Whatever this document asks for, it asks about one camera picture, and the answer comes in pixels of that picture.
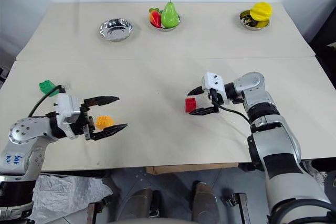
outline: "floor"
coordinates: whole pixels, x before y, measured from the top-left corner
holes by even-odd
[[[265,192],[265,175],[260,171],[244,172],[239,168],[201,170],[162,175],[151,175],[144,168],[115,169],[106,183],[120,192],[119,206],[123,206],[133,193],[143,188],[159,190],[163,196],[165,215],[171,218],[190,220],[191,189],[198,180],[207,183],[218,199],[221,223],[241,224],[239,207],[224,205],[223,198],[231,193],[246,193],[251,223],[267,223],[268,207]],[[97,224],[113,221],[120,207],[111,204],[97,215]],[[86,209],[50,222],[52,224],[84,224]]]

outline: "metal bracket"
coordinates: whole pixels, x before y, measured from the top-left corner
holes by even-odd
[[[160,191],[156,190],[152,194],[152,202],[149,209],[148,218],[159,218],[163,216],[162,196]]]
[[[101,201],[89,203],[88,206],[88,218],[86,224],[96,224],[97,214],[103,212],[103,208],[110,202],[112,195],[104,197]]]
[[[231,207],[239,205],[240,216],[242,218],[241,222],[243,224],[251,224],[247,209],[247,196],[245,193],[232,194],[226,202]]]

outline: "stainless steel bowl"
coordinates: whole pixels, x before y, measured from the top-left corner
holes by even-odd
[[[171,31],[171,30],[174,30],[181,22],[181,17],[179,16],[179,21],[177,23],[176,26],[172,27],[172,28],[166,28],[166,27],[161,27],[161,28],[158,28],[156,26],[154,26],[152,23],[150,23],[155,29],[159,30],[159,31]]]
[[[251,18],[249,10],[245,10],[245,11],[241,12],[241,14],[239,15],[239,19],[240,19],[240,23],[245,28],[247,28],[249,30],[252,30],[252,31],[259,31],[259,30],[264,29],[265,27],[267,27],[269,25],[269,20],[268,20],[268,21],[266,21],[267,23],[264,27],[254,26],[258,23],[258,21],[255,21]]]
[[[106,20],[100,26],[101,36],[110,41],[121,41],[130,36],[132,24],[123,18]]]

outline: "red pepper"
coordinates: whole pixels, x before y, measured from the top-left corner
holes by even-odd
[[[153,26],[161,28],[161,14],[158,11],[153,10],[149,13],[149,21]]]

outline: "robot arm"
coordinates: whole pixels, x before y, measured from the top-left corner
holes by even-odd
[[[66,136],[74,139],[83,134],[86,140],[98,140],[112,136],[127,126],[114,125],[95,133],[93,119],[88,115],[89,107],[118,99],[96,97],[86,99],[80,105],[79,100],[61,89],[55,104],[56,112],[45,116],[32,116],[30,113],[31,116],[18,120],[10,127],[9,142],[0,154],[0,221],[24,220],[31,214],[33,189],[49,143]]]
[[[318,183],[301,168],[300,145],[265,90],[262,74],[251,72],[224,84],[219,75],[207,73],[202,78],[202,86],[188,95],[204,92],[208,93],[213,107],[196,109],[191,115],[217,113],[220,105],[228,100],[243,103],[251,130],[247,139],[251,160],[257,169],[265,171],[271,224],[292,223],[312,216],[327,218],[330,208],[334,212],[328,218],[335,218],[336,208],[330,205]]]

